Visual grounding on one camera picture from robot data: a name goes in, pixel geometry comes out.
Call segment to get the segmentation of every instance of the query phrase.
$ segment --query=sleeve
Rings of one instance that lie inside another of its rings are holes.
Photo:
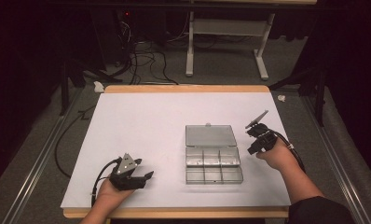
[[[294,203],[290,206],[288,224],[353,224],[350,211],[344,205],[314,197]]]

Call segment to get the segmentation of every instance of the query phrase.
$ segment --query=black cable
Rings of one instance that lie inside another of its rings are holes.
[[[163,69],[162,69],[162,75],[166,78],[166,80],[168,80],[168,81],[170,81],[170,82],[172,82],[172,83],[174,83],[174,84],[176,84],[176,85],[179,85],[178,82],[176,82],[175,80],[170,79],[170,78],[168,78],[168,77],[166,76],[166,73],[165,73],[165,70],[166,70],[166,56],[165,56],[165,54],[162,53],[162,52],[159,52],[159,51],[157,51],[157,53],[160,54],[160,55],[162,55],[162,57],[163,57],[164,65],[163,65]]]
[[[198,46],[197,45],[197,41],[194,41],[194,47],[196,48],[196,49],[210,49],[210,48],[212,48],[215,44],[217,44],[217,40],[218,40],[218,37],[217,37],[217,35],[200,35],[199,37],[208,37],[207,39],[210,41],[211,39],[213,39],[213,42],[212,42],[212,44],[210,44],[209,46],[207,46],[207,47],[200,47],[200,46]]]
[[[137,51],[149,52],[148,50],[153,48],[153,41],[140,41],[138,43],[135,43],[135,48],[136,48],[136,46],[139,46],[140,44],[145,44],[145,43],[149,43],[148,48],[146,48],[146,49],[138,49]]]
[[[174,47],[187,47],[188,46],[188,39],[185,39],[185,37],[173,40],[171,42],[167,42],[167,44],[171,45],[171,46],[174,46]]]
[[[147,59],[149,59],[149,61],[148,62],[145,62],[145,63],[143,63],[143,64],[141,64],[141,65],[139,65],[139,66],[144,66],[144,65],[147,65],[148,63],[150,64],[150,73],[151,73],[151,75],[154,77],[154,78],[156,78],[156,79],[158,79],[158,80],[162,80],[162,81],[168,81],[168,79],[167,78],[162,78],[162,77],[157,77],[155,74],[154,74],[154,72],[153,72],[153,65],[154,65],[154,63],[157,61],[156,60],[156,56],[155,56],[155,52],[150,52],[150,51],[146,51],[146,50],[142,50],[141,52],[143,52],[143,53],[137,53],[137,57],[145,57],[145,58],[147,58]]]
[[[95,184],[93,185],[93,188],[92,188],[92,194],[91,194],[91,199],[90,199],[90,205],[93,206],[96,202],[96,191],[98,191],[98,183],[100,180],[102,179],[105,179],[106,177],[104,178],[101,178],[103,172],[107,169],[107,167],[109,167],[111,164],[114,164],[114,163],[118,163],[119,162],[119,159],[116,159],[116,160],[113,160],[113,161],[110,161],[109,163],[107,163],[104,168],[101,170],[101,172],[99,173],[98,177],[96,177],[96,180],[95,180]]]
[[[183,26],[183,30],[181,31],[181,33],[178,36],[176,36],[174,39],[167,40],[166,43],[171,43],[172,41],[176,41],[176,40],[179,40],[179,39],[182,39],[188,36],[188,35],[185,35],[185,31],[186,31],[187,25],[189,24],[189,17],[190,17],[190,13],[188,12],[186,13],[185,25]]]
[[[60,163],[59,163],[59,160],[58,160],[58,146],[62,140],[62,138],[64,137],[64,135],[66,134],[66,132],[73,126],[73,124],[76,123],[76,121],[79,119],[79,118],[83,118],[85,116],[85,114],[90,111],[92,108],[94,108],[96,105],[93,105],[91,106],[90,108],[86,109],[86,110],[83,110],[82,113],[80,115],[78,115],[70,124],[69,126],[67,126],[67,128],[63,131],[63,133],[61,134],[61,136],[58,138],[58,141],[55,145],[55,148],[54,148],[54,159],[55,159],[55,164],[57,165],[58,169],[60,170],[60,172],[65,175],[66,177],[70,178],[71,175],[67,174],[60,166]]]
[[[118,71],[116,71],[114,74],[112,75],[109,75],[110,77],[117,77],[119,75],[122,75],[124,74],[126,71],[128,71],[128,69],[131,68],[131,57],[128,56],[127,57],[127,61],[125,61],[124,65],[122,66],[121,69],[119,69]]]
[[[134,54],[133,59],[134,59],[135,65],[133,66],[134,67],[133,72],[130,70],[131,73],[133,74],[130,85],[137,85],[140,83],[141,78],[139,77],[139,75],[137,75],[138,61],[137,61],[136,51],[134,51],[133,54]]]
[[[295,157],[296,161],[299,164],[299,167],[301,167],[302,171],[306,172],[304,162],[301,160],[301,157],[296,152],[293,144],[291,144],[289,141],[287,141],[287,139],[285,139],[285,137],[281,133],[275,132],[271,129],[268,129],[268,131],[273,132],[279,138],[281,138],[281,140],[285,143],[285,145],[287,145],[287,148],[290,150],[291,154],[293,154],[293,156]]]

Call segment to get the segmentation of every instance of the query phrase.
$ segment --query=desk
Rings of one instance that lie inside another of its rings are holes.
[[[98,173],[127,152],[143,159],[133,175],[154,175],[111,217],[287,217],[290,201],[282,176],[246,150],[254,139],[245,126],[266,109],[262,121],[286,136],[265,86],[107,87],[64,196],[64,215],[86,215]],[[207,122],[231,125],[240,151],[242,184],[186,184],[186,125]]]
[[[314,5],[317,0],[208,0],[204,2],[224,3],[257,3],[274,5]],[[252,35],[261,37],[260,46],[254,49],[255,62],[258,67],[261,79],[268,80],[267,68],[265,67],[262,54],[267,44],[270,28],[272,27],[274,13],[270,13],[266,21],[226,21],[226,20],[205,20],[194,18],[194,12],[189,16],[188,50],[186,57],[185,75],[194,75],[194,34],[206,35]]]

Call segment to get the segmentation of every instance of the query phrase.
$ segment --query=white metal frame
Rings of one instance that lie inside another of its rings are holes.
[[[266,21],[205,20],[195,19],[194,12],[190,12],[185,75],[187,77],[194,75],[194,34],[252,35],[262,37],[260,48],[254,50],[254,57],[261,79],[268,80],[268,73],[262,59],[262,53],[267,44],[274,18],[275,14],[269,14]]]

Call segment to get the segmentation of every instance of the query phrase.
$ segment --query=wooden table edge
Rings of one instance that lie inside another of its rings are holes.
[[[202,207],[202,208],[119,208],[110,218],[247,218],[288,217],[288,206]],[[68,218],[82,218],[89,208],[64,208]]]
[[[112,85],[104,93],[132,92],[270,92],[263,85]]]

